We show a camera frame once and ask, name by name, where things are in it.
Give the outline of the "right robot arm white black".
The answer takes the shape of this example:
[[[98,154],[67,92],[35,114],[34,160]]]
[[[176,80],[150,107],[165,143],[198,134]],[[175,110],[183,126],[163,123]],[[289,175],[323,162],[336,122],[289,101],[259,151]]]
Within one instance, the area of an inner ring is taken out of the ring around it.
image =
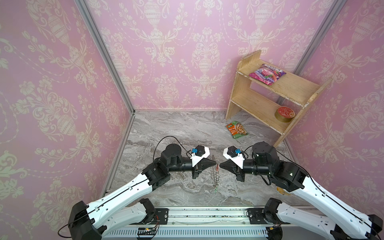
[[[252,158],[234,147],[224,149],[226,162],[220,168],[236,175],[244,182],[247,174],[267,177],[267,185],[274,184],[283,191],[307,201],[321,215],[294,208],[281,200],[270,198],[263,209],[264,219],[279,227],[293,224],[316,233],[327,240],[379,240],[384,221],[377,215],[366,215],[349,206],[320,186],[300,165],[282,161],[276,148],[266,142],[252,146]]]

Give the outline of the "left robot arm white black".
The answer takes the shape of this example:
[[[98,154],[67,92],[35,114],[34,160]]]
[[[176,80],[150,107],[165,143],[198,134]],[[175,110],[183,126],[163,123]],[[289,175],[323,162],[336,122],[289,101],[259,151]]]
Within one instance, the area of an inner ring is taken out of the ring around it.
[[[216,165],[209,156],[208,147],[197,146],[184,157],[180,145],[169,144],[160,157],[124,186],[91,203],[76,203],[65,226],[70,232],[68,239],[101,240],[131,224],[155,223],[150,232],[157,232],[156,209],[144,196],[167,183],[172,172],[191,172],[196,179],[202,171]]]

